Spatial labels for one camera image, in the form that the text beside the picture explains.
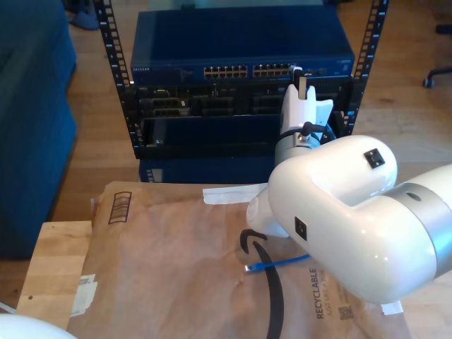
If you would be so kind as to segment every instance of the cardboard sheet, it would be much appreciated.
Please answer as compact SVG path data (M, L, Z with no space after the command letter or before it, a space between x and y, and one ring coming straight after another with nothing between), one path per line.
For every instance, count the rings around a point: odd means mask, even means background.
M88 338L410 338L403 313L359 300L314 259L245 274L244 265L304 254L262 239L246 203L207 205L201 185L114 182L97 207L83 268L94 300L68 331Z

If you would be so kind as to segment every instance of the qr code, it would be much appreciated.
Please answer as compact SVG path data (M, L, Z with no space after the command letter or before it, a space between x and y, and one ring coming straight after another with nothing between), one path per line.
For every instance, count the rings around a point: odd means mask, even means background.
M351 306L338 307L340 320L353 319L353 310Z

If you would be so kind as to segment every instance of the black cable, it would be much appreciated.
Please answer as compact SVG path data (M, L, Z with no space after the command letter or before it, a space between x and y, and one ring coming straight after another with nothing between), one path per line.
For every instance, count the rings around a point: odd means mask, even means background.
M295 133L300 133L302 136L308 136L311 133L325 133L327 130L326 127L320 125L314 125L311 122L305 122L302 128L299 129L290 129L289 131L284 132L280 135L278 139L284 139L286 136L293 136Z

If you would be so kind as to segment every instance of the white object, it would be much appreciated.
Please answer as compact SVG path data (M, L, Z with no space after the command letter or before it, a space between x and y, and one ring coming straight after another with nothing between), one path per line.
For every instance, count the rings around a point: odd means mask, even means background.
M76 339L76 337L41 320L0 314L0 339Z
M316 111L309 91L296 100L294 88L281 133L312 122ZM253 230L290 235L352 294L375 304L396 302L452 269L452 165L393 188L396 159L381 141L347 136L313 150L303 141L297 151L289 149L297 143L276 148L282 162L248 207ZM377 153L383 161L368 159Z
M208 205L248 203L266 187L267 183L246 186L219 187L217 189L203 189L204 203Z
M84 314L91 306L97 289L97 282L94 282L95 274L83 275L77 288L76 297L73 302L71 316Z
M392 302L390 304L381 305L381 310L383 311L383 314L385 316L403 313L403 308L400 300L398 300L397 302Z
M298 98L298 90L291 84L287 87L282 103L281 134L299 129L306 122L325 126L333 109L332 100L316 101L316 89L309 86L306 100Z
M4 309L10 314L16 314L16 310L8 305L5 305L3 302L0 302L0 309Z

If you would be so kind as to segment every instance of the black sticker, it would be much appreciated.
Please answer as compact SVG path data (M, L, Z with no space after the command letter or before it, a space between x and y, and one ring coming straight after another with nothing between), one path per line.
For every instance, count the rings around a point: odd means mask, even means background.
M306 224L295 217L295 232L304 240L308 240Z
M364 156L366 157L367 162L369 163L370 167L372 167L372 169L384 165L384 159L381 156L379 150L377 150L376 148L370 150L369 152L366 152Z
M114 195L112 212L108 225L116 222L127 222L129 215L130 200L132 199L132 192L118 192Z

